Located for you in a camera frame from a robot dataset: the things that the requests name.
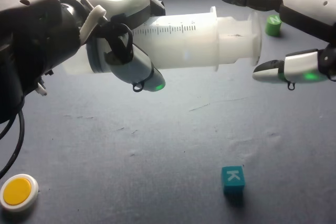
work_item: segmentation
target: cube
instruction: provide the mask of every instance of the cube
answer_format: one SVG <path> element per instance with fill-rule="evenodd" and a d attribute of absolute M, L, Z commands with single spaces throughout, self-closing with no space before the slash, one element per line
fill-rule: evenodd
<path fill-rule="evenodd" d="M 225 194 L 239 194 L 245 187 L 243 168 L 226 166 L 222 168 L 222 185 Z"/>

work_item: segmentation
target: yellow button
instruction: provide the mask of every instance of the yellow button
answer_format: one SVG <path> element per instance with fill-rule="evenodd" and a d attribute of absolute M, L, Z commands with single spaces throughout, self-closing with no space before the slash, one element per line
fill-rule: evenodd
<path fill-rule="evenodd" d="M 4 200 L 11 206 L 17 206 L 28 198 L 31 188 L 31 184 L 27 179 L 15 178 L 6 186 Z"/>

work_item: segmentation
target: green light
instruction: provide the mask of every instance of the green light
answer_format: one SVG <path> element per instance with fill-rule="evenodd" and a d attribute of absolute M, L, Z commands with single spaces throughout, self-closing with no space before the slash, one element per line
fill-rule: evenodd
<path fill-rule="evenodd" d="M 155 87 L 155 91 L 159 91 L 159 90 L 161 90 L 163 88 L 164 88 L 164 84 L 161 84 L 161 85 Z"/>
<path fill-rule="evenodd" d="M 309 81 L 317 81 L 320 77 L 315 73 L 305 73 L 303 74 L 304 78 Z"/>

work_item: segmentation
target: white plastic rod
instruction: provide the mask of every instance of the white plastic rod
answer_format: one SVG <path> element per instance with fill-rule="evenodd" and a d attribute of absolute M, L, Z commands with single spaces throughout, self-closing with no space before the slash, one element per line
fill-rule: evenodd
<path fill-rule="evenodd" d="M 97 5 L 90 13 L 89 16 L 87 17 L 85 23 L 83 24 L 80 33 L 79 33 L 79 38 L 80 38 L 80 44 L 84 45 L 85 41 L 89 38 L 92 30 L 96 27 L 98 24 L 99 19 L 104 17 L 106 14 L 106 10 L 101 7 L 100 5 Z"/>

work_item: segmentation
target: gray table surface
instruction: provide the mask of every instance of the gray table surface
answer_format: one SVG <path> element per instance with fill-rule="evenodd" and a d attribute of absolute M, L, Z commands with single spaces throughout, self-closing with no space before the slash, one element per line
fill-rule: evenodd
<path fill-rule="evenodd" d="M 164 0 L 168 15 L 248 17 L 221 0 Z M 261 13 L 263 25 L 271 13 Z M 260 62 L 326 43 L 286 24 L 263 35 Z M 332 82 L 265 84 L 248 60 L 163 70 L 166 87 L 134 93 L 113 74 L 45 77 L 26 98 L 26 137 L 10 176 L 39 183 L 32 211 L 0 223 L 336 223 Z M 0 142 L 0 166 L 18 124 Z M 223 197 L 223 166 L 243 165 L 244 204 Z"/>

